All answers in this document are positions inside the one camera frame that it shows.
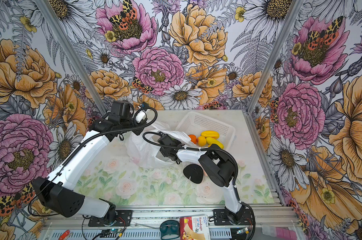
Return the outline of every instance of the yellow fruit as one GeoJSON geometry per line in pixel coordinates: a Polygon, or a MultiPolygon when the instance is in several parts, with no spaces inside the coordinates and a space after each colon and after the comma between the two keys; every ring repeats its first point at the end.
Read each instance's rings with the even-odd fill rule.
{"type": "Polygon", "coordinates": [[[213,137],[207,137],[206,142],[210,145],[217,144],[220,148],[224,149],[224,146],[222,143],[220,143],[218,140],[214,139],[213,137]]]}
{"type": "Polygon", "coordinates": [[[206,138],[203,137],[203,136],[197,137],[197,144],[198,144],[198,146],[200,146],[200,147],[205,146],[205,144],[206,144],[206,138]]]}
{"type": "Polygon", "coordinates": [[[220,134],[216,131],[204,131],[201,133],[201,136],[204,137],[213,137],[214,139],[217,139],[220,137],[220,134]]]}

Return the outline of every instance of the orange peony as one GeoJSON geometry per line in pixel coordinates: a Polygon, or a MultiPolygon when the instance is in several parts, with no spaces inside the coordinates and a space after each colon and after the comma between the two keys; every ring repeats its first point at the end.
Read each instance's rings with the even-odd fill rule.
{"type": "Polygon", "coordinates": [[[213,101],[220,95],[219,92],[223,93],[225,84],[229,83],[226,68],[212,67],[209,69],[207,66],[198,65],[191,67],[185,75],[192,81],[198,81],[194,89],[202,89],[202,95],[199,96],[200,105],[213,101]]]}
{"type": "Polygon", "coordinates": [[[174,45],[185,46],[189,51],[189,63],[213,66],[225,55],[227,32],[215,31],[208,37],[201,35],[212,26],[216,18],[206,15],[206,11],[198,5],[188,5],[188,14],[177,12],[173,15],[169,34],[177,40],[174,45]]]}
{"type": "Polygon", "coordinates": [[[304,173],[310,183],[307,189],[299,186],[299,190],[291,192],[292,197],[305,213],[318,221],[326,215],[325,226],[328,228],[334,229],[345,218],[350,218],[352,224],[347,233],[353,233],[359,227],[357,220],[362,219],[362,203],[351,195],[355,193],[350,183],[342,181],[345,171],[341,162],[324,146],[312,146],[308,150],[311,159],[304,173]]]}
{"type": "Polygon", "coordinates": [[[87,120],[85,114],[85,105],[79,99],[69,84],[65,89],[60,88],[59,97],[48,98],[46,107],[43,109],[43,116],[47,125],[54,127],[62,126],[64,131],[70,122],[77,124],[77,130],[85,135],[87,120]]]}
{"type": "Polygon", "coordinates": [[[351,181],[362,185],[362,75],[344,84],[344,104],[336,103],[346,115],[344,126],[337,135],[329,135],[334,153],[342,157],[342,169],[351,181]]]}
{"type": "Polygon", "coordinates": [[[142,97],[138,98],[137,100],[138,100],[138,103],[133,102],[133,105],[134,105],[135,109],[138,109],[138,106],[141,105],[142,103],[147,103],[149,105],[149,107],[152,107],[155,110],[164,110],[164,107],[162,106],[162,103],[160,103],[155,98],[149,98],[146,95],[142,95],[142,97]]]}
{"type": "Polygon", "coordinates": [[[264,147],[264,150],[267,151],[270,144],[271,130],[269,126],[269,118],[261,117],[255,120],[255,127],[258,132],[258,136],[261,139],[261,143],[264,147]]]}
{"type": "MultiPolygon", "coordinates": [[[[248,75],[242,76],[239,79],[240,84],[234,85],[232,88],[233,97],[246,98],[247,96],[252,96],[258,82],[260,81],[260,77],[261,71],[256,72],[255,74],[250,73],[248,75]]],[[[262,89],[262,93],[260,95],[260,98],[258,99],[258,102],[263,108],[266,108],[269,100],[272,98],[272,81],[272,77],[269,76],[268,82],[262,89]]]]}
{"type": "Polygon", "coordinates": [[[0,43],[0,104],[8,101],[14,94],[29,100],[32,108],[38,108],[46,98],[57,93],[55,72],[45,62],[37,49],[27,46],[28,53],[25,66],[17,76],[18,59],[14,50],[18,48],[11,40],[1,40],[0,43]]]}
{"type": "MultiPolygon", "coordinates": [[[[90,79],[102,99],[104,96],[108,96],[118,100],[120,97],[132,93],[128,86],[129,82],[112,71],[99,70],[91,72],[90,79]]],[[[87,98],[92,98],[87,89],[85,94],[87,98]]]]}

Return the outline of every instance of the plastic bag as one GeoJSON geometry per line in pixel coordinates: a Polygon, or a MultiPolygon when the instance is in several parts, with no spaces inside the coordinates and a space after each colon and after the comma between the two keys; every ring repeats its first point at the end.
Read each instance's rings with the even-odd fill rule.
{"type": "MultiPolygon", "coordinates": [[[[156,121],[151,126],[146,127],[142,133],[137,136],[131,134],[128,140],[126,141],[127,154],[130,159],[137,165],[143,168],[164,168],[170,165],[173,165],[175,162],[168,157],[164,157],[159,149],[161,147],[150,144],[144,140],[142,137],[144,132],[163,132],[169,136],[179,140],[183,144],[186,144],[190,147],[197,147],[194,143],[190,141],[189,136],[184,132],[169,131],[169,125],[163,122],[156,121]]],[[[148,134],[145,137],[150,141],[157,142],[153,140],[153,134],[148,134]]]]}

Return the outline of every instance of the pink peony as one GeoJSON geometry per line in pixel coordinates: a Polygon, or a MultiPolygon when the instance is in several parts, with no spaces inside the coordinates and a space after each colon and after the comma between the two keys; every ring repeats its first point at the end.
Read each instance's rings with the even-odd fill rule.
{"type": "Polygon", "coordinates": [[[153,94],[162,96],[164,90],[184,80],[184,69],[177,55],[154,47],[146,49],[133,60],[135,76],[142,84],[154,88],[153,94]]]}
{"type": "Polygon", "coordinates": [[[97,24],[101,26],[98,31],[105,35],[106,41],[110,42],[113,49],[116,50],[115,55],[142,51],[148,46],[153,46],[157,40],[155,18],[150,18],[142,4],[138,6],[133,0],[132,3],[133,8],[137,10],[137,19],[129,24],[127,30],[114,28],[109,21],[110,17],[121,14],[122,3],[119,4],[119,7],[112,4],[111,8],[105,6],[105,8],[96,9],[97,24]]]}
{"type": "Polygon", "coordinates": [[[288,138],[299,150],[310,147],[324,127],[319,91],[309,83],[288,84],[279,98],[277,115],[276,135],[288,138]]]}
{"type": "Polygon", "coordinates": [[[46,164],[52,141],[49,128],[29,115],[13,114],[0,121],[0,197],[14,196],[49,174],[46,164]]]}
{"type": "Polygon", "coordinates": [[[343,64],[347,54],[342,54],[345,49],[344,43],[347,41],[349,31],[345,30],[345,18],[343,18],[338,37],[330,45],[321,44],[309,50],[308,33],[310,31],[326,30],[331,25],[331,21],[325,23],[313,17],[303,24],[299,31],[299,36],[295,36],[290,59],[285,63],[285,70],[302,81],[311,81],[314,85],[322,84],[330,78],[343,64]]]}

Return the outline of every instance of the metal bracket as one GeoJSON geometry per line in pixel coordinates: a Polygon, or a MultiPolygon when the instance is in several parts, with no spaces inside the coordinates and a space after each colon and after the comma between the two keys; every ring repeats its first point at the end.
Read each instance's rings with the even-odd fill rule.
{"type": "MultiPolygon", "coordinates": [[[[227,209],[213,209],[214,225],[216,226],[232,225],[232,223],[226,217],[227,215],[228,215],[227,209]]],[[[250,209],[245,209],[244,214],[242,215],[242,220],[238,225],[251,225],[251,223],[246,219],[246,218],[251,219],[252,218],[251,216],[252,214],[250,209]]]]}
{"type": "MultiPolygon", "coordinates": [[[[133,213],[132,210],[116,210],[117,217],[120,217],[125,221],[126,227],[130,226],[132,213],[133,213]]],[[[113,225],[108,225],[107,222],[105,220],[103,220],[102,218],[91,217],[89,220],[88,226],[89,227],[105,227],[105,226],[123,227],[124,223],[121,220],[117,219],[117,221],[113,225]]]]}

